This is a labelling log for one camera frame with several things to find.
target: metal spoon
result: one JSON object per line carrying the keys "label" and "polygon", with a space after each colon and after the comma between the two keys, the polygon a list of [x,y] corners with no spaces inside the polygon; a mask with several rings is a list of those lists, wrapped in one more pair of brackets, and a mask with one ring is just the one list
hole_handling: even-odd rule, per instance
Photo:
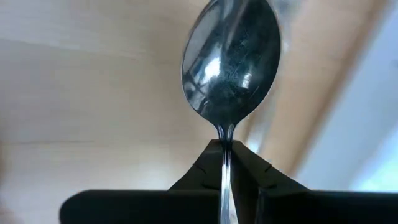
{"label": "metal spoon", "polygon": [[211,122],[223,146],[220,223],[229,223],[233,132],[267,95],[277,72],[281,39],[266,0],[212,0],[197,19],[182,62],[192,108]]}

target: spoon handle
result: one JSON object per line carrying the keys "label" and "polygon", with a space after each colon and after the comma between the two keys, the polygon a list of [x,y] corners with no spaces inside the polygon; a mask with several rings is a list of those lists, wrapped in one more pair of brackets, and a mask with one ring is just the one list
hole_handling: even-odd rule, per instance
{"label": "spoon handle", "polygon": [[229,202],[231,199],[231,151],[235,125],[218,126],[218,137],[223,147],[223,165],[221,178],[220,224],[230,224]]}

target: wood grain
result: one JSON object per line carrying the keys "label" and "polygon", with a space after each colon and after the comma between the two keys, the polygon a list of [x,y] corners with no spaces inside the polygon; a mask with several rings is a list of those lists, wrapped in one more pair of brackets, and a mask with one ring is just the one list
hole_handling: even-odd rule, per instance
{"label": "wood grain", "polygon": [[292,43],[281,68],[275,115],[261,156],[292,175],[319,117],[361,49],[376,0],[307,0],[292,26]]}

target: wooden surface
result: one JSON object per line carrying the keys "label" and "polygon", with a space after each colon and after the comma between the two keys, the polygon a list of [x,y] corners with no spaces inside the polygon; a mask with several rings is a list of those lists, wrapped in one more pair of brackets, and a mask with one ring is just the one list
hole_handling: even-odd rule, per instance
{"label": "wooden surface", "polygon": [[[0,1],[0,223],[57,223],[85,189],[166,189],[215,130],[180,57],[207,0]],[[263,156],[290,167],[372,0],[307,0]],[[243,139],[245,123],[236,133]]]}
{"label": "wooden surface", "polygon": [[261,156],[293,175],[381,5],[378,0],[306,0],[292,24],[274,115]]}

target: spoon neck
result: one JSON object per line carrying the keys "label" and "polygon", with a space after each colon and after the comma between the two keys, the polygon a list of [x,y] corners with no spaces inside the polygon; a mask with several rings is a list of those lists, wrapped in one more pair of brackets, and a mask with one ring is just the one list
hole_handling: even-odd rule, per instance
{"label": "spoon neck", "polygon": [[232,138],[235,130],[235,124],[222,125],[219,124],[216,126],[218,132],[218,138],[221,143],[224,144],[232,144]]}

